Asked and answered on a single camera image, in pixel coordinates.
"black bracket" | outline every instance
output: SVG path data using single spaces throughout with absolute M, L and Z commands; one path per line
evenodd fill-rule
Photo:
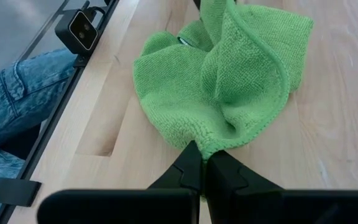
M 0 178 L 0 203 L 30 207 L 40 186 L 36 181 Z

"green microfiber towel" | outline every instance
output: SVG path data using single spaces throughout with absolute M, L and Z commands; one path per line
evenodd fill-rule
M 159 32 L 134 65 L 135 90 L 171 145 L 195 140 L 206 161 L 253 140 L 301 82 L 313 21 L 233 0 L 202 0 L 178 37 Z

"wood grain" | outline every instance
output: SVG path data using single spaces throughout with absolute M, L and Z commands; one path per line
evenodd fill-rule
M 250 144 L 229 153 L 286 188 L 358 189 L 358 0 L 238 0 L 315 21 L 303 84 Z M 134 93 L 132 63 L 150 34 L 198 19 L 192 0 L 121 0 L 32 175 L 43 185 L 10 223 L 67 188 L 143 189 L 180 151 L 164 142 Z M 201 205 L 201 223 L 210 223 Z

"denim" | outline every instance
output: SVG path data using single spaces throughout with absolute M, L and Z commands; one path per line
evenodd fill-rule
M 48 118 L 73 74 L 74 60 L 75 55 L 61 49 L 0 71 L 0 145 Z M 0 150 L 0 177 L 16 178 L 23 163 Z

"microfiber cloth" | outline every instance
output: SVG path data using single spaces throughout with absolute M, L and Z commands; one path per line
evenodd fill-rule
M 166 142 L 184 149 L 195 140 L 207 161 L 247 144 L 281 112 L 300 85 L 313 21 L 233 0 L 202 0 L 200 17 L 178 37 L 146 41 L 134 85 Z

